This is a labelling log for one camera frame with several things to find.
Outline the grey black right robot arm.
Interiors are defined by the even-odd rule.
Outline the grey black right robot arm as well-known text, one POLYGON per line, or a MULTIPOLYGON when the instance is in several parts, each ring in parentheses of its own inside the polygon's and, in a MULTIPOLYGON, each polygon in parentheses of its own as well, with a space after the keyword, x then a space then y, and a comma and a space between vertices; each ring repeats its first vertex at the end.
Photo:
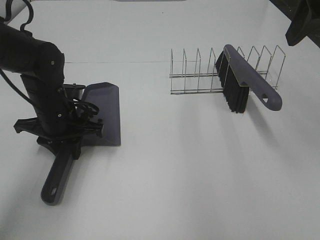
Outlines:
POLYGON ((309 34, 320 33, 320 1, 300 0, 285 34, 291 47, 300 43, 309 34))

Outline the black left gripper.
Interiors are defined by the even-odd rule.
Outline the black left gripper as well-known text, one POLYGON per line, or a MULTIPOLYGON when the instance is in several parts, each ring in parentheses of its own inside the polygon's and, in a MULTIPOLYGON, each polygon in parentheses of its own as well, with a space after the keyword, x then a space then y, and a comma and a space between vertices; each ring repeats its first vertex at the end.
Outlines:
POLYGON ((76 117, 68 119, 66 129, 61 133, 49 134, 45 132, 37 117, 19 119, 14 124, 17 133, 27 132, 38 136, 37 143, 47 148, 54 155, 57 155, 63 144, 71 144, 71 155, 74 160, 79 159, 81 154, 82 141, 85 136, 95 135, 99 138, 103 136, 104 124, 93 122, 88 119, 76 117))

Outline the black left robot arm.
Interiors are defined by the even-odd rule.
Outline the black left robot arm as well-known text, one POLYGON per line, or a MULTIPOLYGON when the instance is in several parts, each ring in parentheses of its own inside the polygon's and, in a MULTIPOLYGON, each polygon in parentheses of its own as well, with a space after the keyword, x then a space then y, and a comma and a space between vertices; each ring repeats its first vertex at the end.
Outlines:
POLYGON ((70 144, 77 160, 83 137, 101 136, 103 125, 90 120, 100 109, 79 98, 84 85, 64 83, 64 65, 65 55, 55 44, 0 24, 0 74, 36 114, 17 120, 15 131, 38 136, 54 153, 62 144, 70 144))

